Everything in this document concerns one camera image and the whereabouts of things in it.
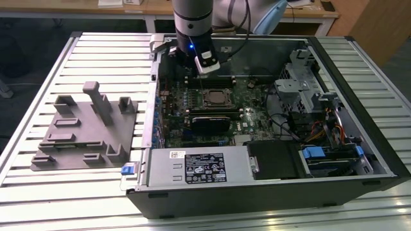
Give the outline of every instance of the power supply label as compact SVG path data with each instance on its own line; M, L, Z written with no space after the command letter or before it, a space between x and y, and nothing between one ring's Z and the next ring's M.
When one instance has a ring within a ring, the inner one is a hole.
M185 183L227 182L223 153L185 155Z

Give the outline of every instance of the cable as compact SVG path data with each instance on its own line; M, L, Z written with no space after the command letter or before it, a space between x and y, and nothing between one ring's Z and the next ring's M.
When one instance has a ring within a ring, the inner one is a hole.
M340 130L340 140L341 144L344 144L344 128L340 125L335 125L335 127Z
M201 76L200 76L200 87L201 87L201 97L204 97Z
M316 125L316 124L320 124L320 123L321 123L320 121L316 121L316 122L312 124L312 127L311 127L311 135L313 134L315 125Z
M239 29L239 28L243 27L243 25L244 25L244 23L245 23L245 20L247 20L248 14L249 14L249 7L245 6L245 15L244 15L244 18L243 18L243 21L241 21L240 25L236 26L236 29Z
M40 83L12 83L12 84L5 84L7 86L24 86L24 85L35 85L35 86L41 86Z
M247 42L248 42L248 38L249 38L249 30L251 30L251 10L249 10L249 4L248 4L248 0L245 1L245 14L248 15L248 28L247 28L247 34L245 34L245 40L243 42L243 44L240 45L240 47L229 53L228 58L231 58L236 53L239 53L239 51L243 49L243 47L245 46Z
M292 12L292 23L293 23L293 22L295 22L293 7L289 5L288 2L287 2L287 5L291 7L291 12Z

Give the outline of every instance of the metal bracket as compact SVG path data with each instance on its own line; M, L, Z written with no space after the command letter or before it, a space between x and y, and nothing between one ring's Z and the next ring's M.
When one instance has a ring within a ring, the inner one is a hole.
M157 53L165 50L168 41L164 41L164 34L155 34L149 39L149 50L152 53Z

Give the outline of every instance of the black cable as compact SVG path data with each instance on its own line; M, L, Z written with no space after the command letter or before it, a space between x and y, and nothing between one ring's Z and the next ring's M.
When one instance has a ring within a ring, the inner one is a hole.
M301 141L301 138L299 138L297 135L295 135L295 133L293 133L292 131L289 131L287 128L284 128L284 126L280 125L273 119L271 119L271 120L272 120L272 122L275 123L275 125L277 125L277 126L291 135L291 137L292 137L292 139L293 139L295 141L297 141L297 142Z
M228 58L231 58L236 53L239 53L239 51L243 49L243 47L245 46L247 42L248 42L248 38L249 38L249 30L251 30L251 10L249 10L249 4L248 4L248 0L245 1L245 14L248 15L248 29L247 29L247 34L245 34L245 40L243 42L243 44L240 45L240 47L229 53Z
M295 22L293 7L289 5L288 2L287 2L287 5L291 7L291 12L292 12L292 23L293 23L293 22Z
M243 18L240 25L236 27L236 30L243 27L243 25L247 21L247 16L248 16L248 7L245 7L245 15L244 15L244 18Z
M279 134L277 139L281 139L281 136L291 136L291 135L285 135L285 134L283 134L283 126L284 126L284 124L287 124L287 123L288 123L288 121L285 121L285 122L283 122L283 123L281 123L281 127L280 127L280 134Z

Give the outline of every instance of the wooden desk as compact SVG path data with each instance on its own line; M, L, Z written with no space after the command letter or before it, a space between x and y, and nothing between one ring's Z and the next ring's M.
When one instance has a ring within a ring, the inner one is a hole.
M144 0L141 5L125 4L123 8L97 8L99 0L0 0L0 17L80 18L80 19L143 19L147 32L155 33L155 20L172 20L171 1ZM316 0L312 7L287 9L283 23L320 24L317 36L327 35L339 13L327 12Z
M172 4L167 0L148 0L145 13L151 15L152 20L172 20ZM320 24L315 35L325 36L332 23L340 14L328 12L323 9L320 0L315 0L311 6L287 9L283 15L283 23L313 23Z
M329 36L352 36L372 60L383 66L411 31L411 0L331 0L341 12Z

